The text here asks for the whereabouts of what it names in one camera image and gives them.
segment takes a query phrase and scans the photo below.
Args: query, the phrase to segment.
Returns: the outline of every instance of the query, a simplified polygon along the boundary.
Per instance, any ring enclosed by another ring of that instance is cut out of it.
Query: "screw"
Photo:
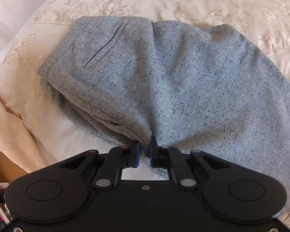
[[[108,179],[99,179],[96,181],[96,185],[98,187],[108,187],[109,185],[111,185],[111,181]]]
[[[181,180],[181,185],[184,186],[184,187],[193,187],[195,184],[197,184],[197,183],[193,179],[183,179],[183,180]]]
[[[150,186],[144,185],[144,186],[142,186],[142,189],[143,190],[149,190],[150,189]]]
[[[23,232],[21,228],[15,227],[13,228],[13,232]]]

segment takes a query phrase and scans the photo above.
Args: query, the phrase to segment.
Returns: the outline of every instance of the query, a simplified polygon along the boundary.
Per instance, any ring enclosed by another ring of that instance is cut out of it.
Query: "cream floral bedspread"
[[[196,27],[232,25],[290,80],[290,0],[52,0],[19,32],[0,66],[0,101],[23,121],[39,147],[33,144],[15,154],[12,146],[1,142],[0,150],[27,171],[41,167],[40,159],[53,163],[84,150],[107,152],[110,148],[63,116],[36,75],[76,19],[102,15],[176,20]],[[22,153],[42,155],[29,159]]]

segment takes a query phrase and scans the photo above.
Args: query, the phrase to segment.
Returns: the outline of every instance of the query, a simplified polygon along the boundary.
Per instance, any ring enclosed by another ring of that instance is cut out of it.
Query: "speckled gray fabric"
[[[153,133],[265,173],[290,212],[290,82],[232,27],[82,17],[38,74],[88,132],[120,144]]]

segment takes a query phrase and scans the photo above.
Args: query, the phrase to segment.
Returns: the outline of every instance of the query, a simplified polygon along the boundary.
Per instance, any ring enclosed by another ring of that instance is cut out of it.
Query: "mattress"
[[[101,15],[175,20],[196,27],[229,24],[290,81],[290,0],[50,0],[18,33],[0,65],[0,114],[9,116],[0,118],[0,151],[28,172],[88,149],[106,153],[111,148],[71,123],[36,74],[76,19]],[[19,128],[6,128],[12,125]],[[123,177],[161,179],[144,161],[138,170],[124,170]]]

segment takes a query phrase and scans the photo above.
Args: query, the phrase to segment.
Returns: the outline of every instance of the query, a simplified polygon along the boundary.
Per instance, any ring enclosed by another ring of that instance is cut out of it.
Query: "brown wooden panel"
[[[13,163],[8,157],[0,152],[0,182],[12,182],[27,174],[27,172]]]

